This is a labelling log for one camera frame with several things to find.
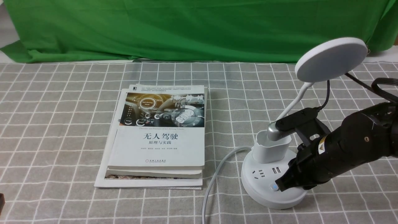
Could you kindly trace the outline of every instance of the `black cable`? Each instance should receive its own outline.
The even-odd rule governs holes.
[[[326,99],[324,104],[322,104],[322,106],[318,107],[318,112],[321,111],[323,108],[325,108],[326,104],[328,104],[329,102],[329,97],[330,97],[330,80],[326,81],[326,85],[327,85],[327,90],[326,90]]]
[[[385,91],[382,90],[378,85],[391,85],[391,86],[398,86],[398,79],[392,79],[392,78],[377,78],[373,81],[372,83],[372,89],[374,90],[374,93],[383,97],[384,99],[397,103],[398,102],[398,97]]]
[[[374,90],[372,89],[372,87],[366,85],[364,82],[362,82],[361,80],[355,78],[355,77],[354,77],[353,75],[351,75],[350,73],[346,73],[345,75],[346,75],[348,78],[352,79],[354,82],[360,84],[363,88],[365,88],[365,89],[367,89],[367,90],[369,90],[369,91],[375,93]]]
[[[379,84],[384,84],[384,85],[392,85],[392,86],[398,86],[398,79],[393,79],[393,78],[377,78],[372,82],[372,86],[368,86],[366,85],[364,82],[362,82],[361,80],[355,78],[353,75],[351,75],[350,73],[346,73],[345,74],[348,78],[352,79],[354,82],[358,83],[359,85],[361,85],[362,87],[364,87],[365,89],[373,92],[374,94],[390,101],[393,103],[398,103],[398,97],[388,93],[384,90],[382,90],[378,85]]]

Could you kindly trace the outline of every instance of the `book title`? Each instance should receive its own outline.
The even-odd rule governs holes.
[[[152,133],[145,133],[144,138],[149,140],[149,145],[171,145],[172,140],[178,139],[178,134],[169,134],[169,133],[162,133],[162,134],[152,134]]]

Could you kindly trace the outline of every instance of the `cable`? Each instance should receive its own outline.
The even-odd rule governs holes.
[[[233,154],[235,154],[236,152],[238,152],[238,151],[240,151],[240,150],[244,150],[244,149],[251,149],[251,148],[252,148],[251,146],[241,146],[241,147],[235,148],[235,149],[232,150],[230,153],[228,153],[228,154],[221,160],[220,164],[217,166],[217,169],[216,169],[216,171],[214,172],[213,177],[211,178],[209,185],[207,186],[207,190],[206,190],[206,193],[205,193],[205,197],[203,198],[203,204],[202,204],[202,224],[206,224],[206,204],[207,204],[207,199],[208,199],[208,197],[209,197],[209,193],[210,193],[211,187],[213,186],[214,181],[215,181],[215,179],[216,179],[216,177],[217,177],[217,174],[218,174],[218,172],[220,171],[220,169],[221,169],[223,163],[224,163],[230,156],[232,156]]]
[[[321,111],[323,108],[325,108],[326,104],[328,104],[329,102],[329,97],[330,97],[330,80],[326,81],[326,85],[327,85],[327,90],[326,90],[326,99],[324,104],[322,104],[322,106],[318,107],[318,112]]]
[[[374,94],[390,101],[393,103],[398,103],[398,97],[395,95],[382,90],[378,85],[379,84],[384,84],[384,85],[392,85],[392,86],[398,86],[398,79],[393,79],[393,78],[377,78],[372,82],[372,86],[366,85],[364,82],[361,80],[355,78],[353,75],[350,73],[345,74],[348,78],[352,79],[354,82],[358,83],[361,85],[363,88],[373,92]]]
[[[348,78],[352,79],[354,82],[358,83],[359,85],[361,85],[363,88],[375,93],[372,89],[372,87],[366,85],[364,82],[362,82],[361,80],[355,78],[353,75],[351,75],[350,73],[346,73],[345,76],[347,76]]]
[[[373,81],[372,83],[372,89],[374,90],[374,93],[383,97],[384,99],[397,103],[398,102],[398,97],[382,90],[378,85],[383,84],[383,85],[391,85],[391,86],[398,86],[398,79],[392,79],[392,78],[377,78]]]

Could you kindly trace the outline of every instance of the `gray checkered tablecloth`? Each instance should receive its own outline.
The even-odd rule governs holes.
[[[353,73],[370,84],[376,77],[398,77],[397,67],[366,63]],[[93,187],[119,91],[135,83],[209,86],[206,185],[219,161],[234,147],[253,145],[255,133],[302,85],[294,65],[286,64],[0,64],[0,193],[7,201],[0,223],[200,224],[204,190]],[[383,101],[346,77],[332,80],[331,87],[318,117],[331,129]],[[295,109],[319,106],[325,95],[326,84],[316,83]],[[290,149],[298,143],[295,136]],[[398,159],[364,164],[310,190],[298,206],[272,210],[240,184],[245,154],[221,170],[209,198],[210,224],[398,223]]]

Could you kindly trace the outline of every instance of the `blue power button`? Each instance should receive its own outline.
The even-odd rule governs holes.
[[[271,190],[273,190],[273,191],[278,191],[279,190],[279,187],[278,187],[278,185],[276,183],[272,183],[270,187],[271,187]]]

